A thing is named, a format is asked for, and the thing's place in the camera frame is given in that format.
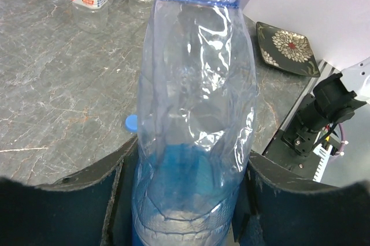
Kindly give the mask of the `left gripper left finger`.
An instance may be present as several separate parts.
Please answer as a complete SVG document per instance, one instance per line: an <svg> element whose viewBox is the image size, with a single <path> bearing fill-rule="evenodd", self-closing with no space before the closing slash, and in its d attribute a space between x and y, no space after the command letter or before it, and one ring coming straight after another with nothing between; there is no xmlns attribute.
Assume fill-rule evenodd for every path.
<svg viewBox="0 0 370 246"><path fill-rule="evenodd" d="M1 178L1 245L131 245L138 138L53 184Z"/></svg>

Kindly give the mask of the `blue cap water bottle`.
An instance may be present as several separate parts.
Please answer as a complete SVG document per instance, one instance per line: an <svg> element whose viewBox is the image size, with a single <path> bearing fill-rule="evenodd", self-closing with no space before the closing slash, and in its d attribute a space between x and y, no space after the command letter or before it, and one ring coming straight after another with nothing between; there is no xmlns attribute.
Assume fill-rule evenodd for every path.
<svg viewBox="0 0 370 246"><path fill-rule="evenodd" d="M133 245L224 245L255 131L241 0L154 0L140 69Z"/></svg>

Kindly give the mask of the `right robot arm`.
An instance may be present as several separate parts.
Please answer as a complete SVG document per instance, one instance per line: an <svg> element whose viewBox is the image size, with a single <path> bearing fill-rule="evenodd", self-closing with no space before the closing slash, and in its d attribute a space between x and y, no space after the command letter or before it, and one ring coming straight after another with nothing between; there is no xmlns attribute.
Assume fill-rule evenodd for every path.
<svg viewBox="0 0 370 246"><path fill-rule="evenodd" d="M314 100L296 112L282 138L297 155L308 156L369 101L369 59L322 80L313 95Z"/></svg>

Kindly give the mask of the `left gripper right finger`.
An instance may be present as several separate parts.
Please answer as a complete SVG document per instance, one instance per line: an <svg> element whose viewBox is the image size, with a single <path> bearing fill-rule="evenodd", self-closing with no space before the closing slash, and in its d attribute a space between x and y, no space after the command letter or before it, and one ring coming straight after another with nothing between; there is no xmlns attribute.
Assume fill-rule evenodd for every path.
<svg viewBox="0 0 370 246"><path fill-rule="evenodd" d="M232 229L240 245L369 245L369 181L337 188L251 152Z"/></svg>

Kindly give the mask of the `blue bottle cap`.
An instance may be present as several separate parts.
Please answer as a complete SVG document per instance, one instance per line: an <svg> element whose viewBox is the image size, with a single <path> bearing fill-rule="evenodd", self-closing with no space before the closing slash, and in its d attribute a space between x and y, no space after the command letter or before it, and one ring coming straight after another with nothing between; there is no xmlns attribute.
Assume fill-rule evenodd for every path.
<svg viewBox="0 0 370 246"><path fill-rule="evenodd" d="M127 131L136 133L138 131L138 118L136 114L129 115L124 122Z"/></svg>

